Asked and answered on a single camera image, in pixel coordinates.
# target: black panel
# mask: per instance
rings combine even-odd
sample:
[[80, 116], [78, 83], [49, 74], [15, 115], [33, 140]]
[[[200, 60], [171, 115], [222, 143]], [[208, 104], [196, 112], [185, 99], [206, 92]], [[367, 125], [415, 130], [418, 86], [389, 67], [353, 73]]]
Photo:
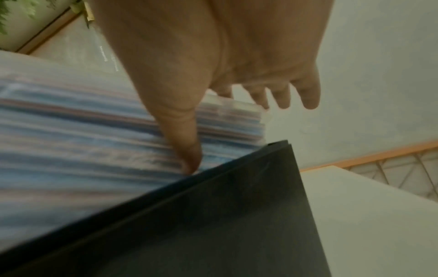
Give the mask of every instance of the black panel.
[[331, 275], [279, 142], [5, 252], [0, 276]]

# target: human hand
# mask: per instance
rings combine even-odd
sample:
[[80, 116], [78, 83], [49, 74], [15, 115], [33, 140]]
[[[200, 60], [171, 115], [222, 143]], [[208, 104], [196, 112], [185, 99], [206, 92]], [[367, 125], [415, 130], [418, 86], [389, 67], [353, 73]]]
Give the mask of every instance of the human hand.
[[242, 84], [269, 108], [319, 104], [316, 57], [333, 0], [93, 0], [103, 34], [143, 104], [193, 173], [202, 159], [195, 108], [210, 88]]

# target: white table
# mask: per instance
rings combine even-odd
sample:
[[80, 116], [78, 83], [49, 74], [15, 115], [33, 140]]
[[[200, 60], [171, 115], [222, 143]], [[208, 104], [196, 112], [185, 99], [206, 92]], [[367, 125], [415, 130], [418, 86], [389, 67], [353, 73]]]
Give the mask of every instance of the white table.
[[337, 167], [302, 180], [333, 277], [438, 276], [438, 204]]

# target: green foliage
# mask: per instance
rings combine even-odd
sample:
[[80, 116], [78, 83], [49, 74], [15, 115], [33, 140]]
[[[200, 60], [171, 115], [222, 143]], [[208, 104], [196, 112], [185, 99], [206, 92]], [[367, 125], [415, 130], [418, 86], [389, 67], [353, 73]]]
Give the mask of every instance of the green foliage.
[[41, 1], [45, 1], [47, 3], [47, 7], [55, 8], [56, 0], [0, 0], [0, 34], [6, 35], [5, 23], [6, 17], [9, 15], [10, 10], [7, 6], [7, 2], [17, 2], [19, 1], [23, 6], [27, 16], [30, 18], [35, 18], [37, 6], [41, 3]]

